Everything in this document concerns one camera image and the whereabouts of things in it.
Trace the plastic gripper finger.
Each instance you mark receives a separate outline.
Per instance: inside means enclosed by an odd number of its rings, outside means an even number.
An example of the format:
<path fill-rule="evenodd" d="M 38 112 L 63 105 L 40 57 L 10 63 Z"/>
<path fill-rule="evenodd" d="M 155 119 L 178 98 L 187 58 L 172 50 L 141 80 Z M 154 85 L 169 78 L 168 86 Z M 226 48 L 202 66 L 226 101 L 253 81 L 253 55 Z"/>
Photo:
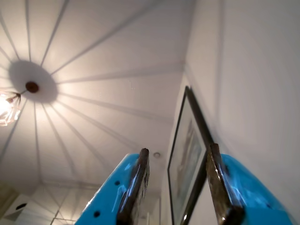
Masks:
<path fill-rule="evenodd" d="M 219 225 L 295 225 L 283 204 L 243 164 L 209 145 L 207 179 Z"/>
<path fill-rule="evenodd" d="M 87 203 L 76 225 L 136 225 L 150 176 L 149 150 L 127 154 Z"/>

